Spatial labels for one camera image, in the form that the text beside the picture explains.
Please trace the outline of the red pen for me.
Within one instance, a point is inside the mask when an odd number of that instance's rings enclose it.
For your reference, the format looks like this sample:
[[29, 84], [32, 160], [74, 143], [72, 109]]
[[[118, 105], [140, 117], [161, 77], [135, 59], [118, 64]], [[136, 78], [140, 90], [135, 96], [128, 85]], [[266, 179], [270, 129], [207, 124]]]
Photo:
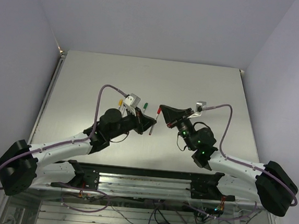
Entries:
[[151, 128], [150, 128], [150, 130], [149, 130], [149, 136], [151, 136], [152, 135], [152, 132], [153, 132], [153, 130], [154, 130], [154, 126], [157, 124], [157, 120], [158, 120], [158, 118], [159, 118], [159, 115], [157, 115], [156, 114], [156, 116], [155, 116], [155, 123], [151, 126]]

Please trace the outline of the green pen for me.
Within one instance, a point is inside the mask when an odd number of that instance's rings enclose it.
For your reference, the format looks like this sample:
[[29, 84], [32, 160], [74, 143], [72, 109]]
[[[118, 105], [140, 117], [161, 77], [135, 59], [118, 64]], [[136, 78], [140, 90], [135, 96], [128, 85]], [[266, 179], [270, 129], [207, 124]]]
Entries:
[[147, 109], [148, 103], [146, 102], [142, 108], [142, 112], [145, 113]]

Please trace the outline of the yellow pen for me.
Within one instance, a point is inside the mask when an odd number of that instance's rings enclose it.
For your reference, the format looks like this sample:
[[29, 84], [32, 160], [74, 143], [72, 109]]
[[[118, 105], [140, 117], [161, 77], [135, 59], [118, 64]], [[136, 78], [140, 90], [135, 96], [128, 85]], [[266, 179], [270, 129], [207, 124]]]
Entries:
[[123, 100], [121, 99], [118, 103], [118, 109], [120, 109], [122, 107], [122, 104], [123, 104]]

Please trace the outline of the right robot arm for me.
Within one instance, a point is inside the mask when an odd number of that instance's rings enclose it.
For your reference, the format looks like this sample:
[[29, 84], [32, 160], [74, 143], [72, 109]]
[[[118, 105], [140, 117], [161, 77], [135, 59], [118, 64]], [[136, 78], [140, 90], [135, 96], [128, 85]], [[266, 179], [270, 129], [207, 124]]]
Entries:
[[195, 129], [190, 119], [199, 117], [205, 107], [198, 106], [196, 112], [168, 105], [159, 108], [167, 127], [176, 127], [185, 147], [193, 152], [194, 163], [216, 172], [216, 180], [206, 186], [206, 194], [211, 199], [239, 196], [262, 204], [278, 217], [284, 217], [290, 207], [297, 205], [298, 188], [279, 163], [255, 163], [229, 156], [220, 146], [215, 147], [217, 141], [209, 127]]

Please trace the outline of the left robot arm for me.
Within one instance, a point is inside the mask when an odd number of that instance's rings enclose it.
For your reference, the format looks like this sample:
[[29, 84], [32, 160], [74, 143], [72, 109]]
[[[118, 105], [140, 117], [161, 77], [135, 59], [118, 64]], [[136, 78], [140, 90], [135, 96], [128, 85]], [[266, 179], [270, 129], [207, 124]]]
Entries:
[[14, 142], [0, 158], [0, 190], [8, 196], [18, 194], [32, 184], [37, 168], [67, 157], [98, 152], [117, 136], [135, 131], [143, 134], [156, 120], [136, 108], [122, 116], [118, 109], [108, 109], [92, 127], [67, 140], [29, 145], [25, 140]]

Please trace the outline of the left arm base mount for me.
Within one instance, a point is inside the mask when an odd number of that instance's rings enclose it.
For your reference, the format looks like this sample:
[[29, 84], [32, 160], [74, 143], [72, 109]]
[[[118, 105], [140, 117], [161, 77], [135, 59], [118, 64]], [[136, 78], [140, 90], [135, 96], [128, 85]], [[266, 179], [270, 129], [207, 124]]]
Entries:
[[58, 161], [42, 168], [41, 181], [51, 187], [96, 190], [99, 172], [94, 166], [76, 160]]

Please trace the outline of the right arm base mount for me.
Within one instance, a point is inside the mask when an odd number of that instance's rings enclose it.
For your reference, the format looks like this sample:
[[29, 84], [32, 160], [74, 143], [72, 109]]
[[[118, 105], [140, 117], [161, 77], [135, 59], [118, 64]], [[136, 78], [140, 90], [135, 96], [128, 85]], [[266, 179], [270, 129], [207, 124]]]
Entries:
[[220, 201], [223, 194], [218, 189], [218, 183], [224, 173], [215, 174], [201, 174], [191, 173], [190, 174], [190, 186], [186, 188], [190, 192], [191, 198], [193, 199], [211, 199]]

